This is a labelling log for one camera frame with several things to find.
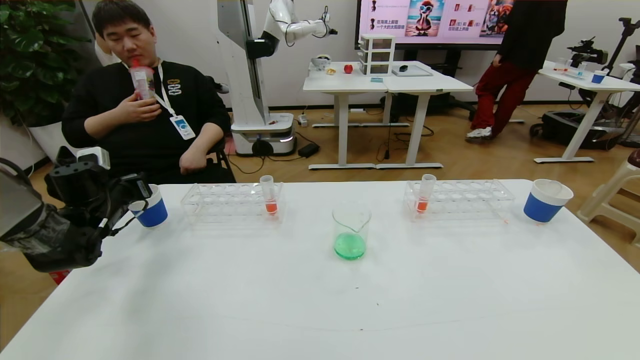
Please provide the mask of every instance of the display monitor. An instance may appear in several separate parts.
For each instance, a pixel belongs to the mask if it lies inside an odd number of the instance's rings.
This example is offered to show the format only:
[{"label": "display monitor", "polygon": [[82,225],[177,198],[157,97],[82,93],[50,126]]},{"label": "display monitor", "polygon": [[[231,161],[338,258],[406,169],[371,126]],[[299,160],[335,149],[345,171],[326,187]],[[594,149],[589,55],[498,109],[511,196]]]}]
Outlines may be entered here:
[{"label": "display monitor", "polygon": [[388,34],[399,48],[496,49],[514,0],[358,0],[361,34]]}]

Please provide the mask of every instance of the small blue cup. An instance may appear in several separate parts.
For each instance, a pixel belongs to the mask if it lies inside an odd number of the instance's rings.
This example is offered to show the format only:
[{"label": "small blue cup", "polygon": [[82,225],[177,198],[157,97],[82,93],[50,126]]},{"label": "small blue cup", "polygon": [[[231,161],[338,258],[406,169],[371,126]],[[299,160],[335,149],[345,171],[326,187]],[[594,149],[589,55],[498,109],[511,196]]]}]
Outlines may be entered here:
[{"label": "small blue cup", "polygon": [[531,219],[547,223],[573,198],[573,191],[565,185],[547,179],[533,182],[524,213]]},{"label": "small blue cup", "polygon": [[593,73],[593,79],[591,79],[591,82],[594,84],[602,84],[602,81],[606,76],[607,76],[606,71],[598,70]]},{"label": "small blue cup", "polygon": [[156,227],[167,219],[168,214],[158,185],[150,184],[149,187],[153,191],[153,194],[147,199],[148,205],[146,210],[142,211],[145,206],[145,201],[133,202],[129,205],[129,210],[131,210],[133,215],[140,221],[142,226]]}]

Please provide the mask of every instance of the wooden floor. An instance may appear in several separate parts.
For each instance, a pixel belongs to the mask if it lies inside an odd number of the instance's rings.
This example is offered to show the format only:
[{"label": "wooden floor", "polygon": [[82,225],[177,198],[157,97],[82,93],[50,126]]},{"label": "wooden floor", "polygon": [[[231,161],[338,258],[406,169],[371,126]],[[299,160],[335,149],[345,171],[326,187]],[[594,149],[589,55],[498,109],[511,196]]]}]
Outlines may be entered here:
[{"label": "wooden floor", "polygon": [[[567,205],[576,212],[585,199],[600,184],[605,183],[620,166],[632,149],[616,147],[605,151],[580,151],[581,156],[591,156],[595,163],[563,163],[539,165],[533,158],[561,156],[564,147],[529,138],[529,126],[539,122],[537,119],[545,111],[561,110],[566,106],[523,106],[516,110],[515,119],[525,119],[526,124],[510,124],[501,136],[490,144],[472,145],[464,141],[468,131],[468,113],[463,110],[451,110],[447,115],[433,115],[427,118],[427,126],[435,131],[435,136],[424,137],[420,145],[418,162],[439,162],[443,169],[411,170],[318,170],[309,171],[307,166],[315,163],[337,162],[337,130],[300,128],[306,137],[317,142],[321,150],[309,159],[289,162],[266,160],[262,170],[256,174],[245,175],[234,167],[239,182],[256,182],[264,174],[271,174],[277,181],[391,181],[416,180],[429,172],[439,179],[555,179],[569,186],[575,192],[575,198]],[[369,114],[352,114],[355,122],[381,120],[379,109],[371,109]],[[311,124],[332,122],[331,110],[307,111]],[[376,151],[387,139],[386,128],[350,128],[349,158],[353,163],[378,163]],[[409,132],[410,128],[393,128],[392,139],[396,132]],[[300,139],[299,147],[307,142]],[[389,162],[404,162],[405,144],[391,141]],[[378,157],[384,155],[380,149]],[[238,158],[231,160],[245,172],[256,171],[262,163],[260,159]],[[31,176],[36,189],[44,193],[44,175],[51,169],[45,167]],[[628,188],[640,192],[640,181],[628,184]],[[60,205],[45,196],[45,200]],[[640,217],[640,206],[624,198],[616,199],[614,205]],[[590,228],[609,244],[624,260],[640,272],[640,249],[630,245],[634,232],[630,229],[598,217]],[[20,254],[0,253],[0,349],[2,349],[24,325],[26,320],[38,309],[40,304],[54,290],[55,284],[47,274],[39,274],[29,267]]]}]

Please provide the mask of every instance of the green liquid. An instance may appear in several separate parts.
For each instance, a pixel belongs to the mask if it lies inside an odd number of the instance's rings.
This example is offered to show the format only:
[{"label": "green liquid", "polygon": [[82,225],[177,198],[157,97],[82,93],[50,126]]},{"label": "green liquid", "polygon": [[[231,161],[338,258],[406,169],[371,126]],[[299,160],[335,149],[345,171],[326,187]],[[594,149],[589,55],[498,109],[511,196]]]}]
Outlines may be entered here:
[{"label": "green liquid", "polygon": [[333,249],[342,259],[355,260],[364,255],[367,245],[358,234],[342,233],[335,239]]}]

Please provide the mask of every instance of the black shirt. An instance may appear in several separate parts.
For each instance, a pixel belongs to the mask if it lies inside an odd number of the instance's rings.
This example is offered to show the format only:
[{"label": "black shirt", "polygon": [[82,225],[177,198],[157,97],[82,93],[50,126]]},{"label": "black shirt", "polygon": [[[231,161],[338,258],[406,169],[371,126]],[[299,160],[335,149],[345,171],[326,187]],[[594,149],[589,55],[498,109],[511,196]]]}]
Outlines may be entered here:
[{"label": "black shirt", "polygon": [[[227,133],[231,119],[213,82],[193,67],[162,62],[163,80],[171,107],[182,115],[196,135],[212,122]],[[160,76],[154,68],[156,93],[162,96]],[[100,146],[109,152],[111,176],[133,172],[157,174],[180,167],[182,154],[195,138],[184,140],[170,120],[167,109],[148,122],[118,126],[104,138],[91,137],[84,121],[116,108],[134,92],[129,70],[116,63],[89,72],[76,86],[62,120],[62,133],[71,146]]]},{"label": "black shirt", "polygon": [[516,0],[498,54],[523,69],[540,70],[551,41],[564,32],[567,0]]}]

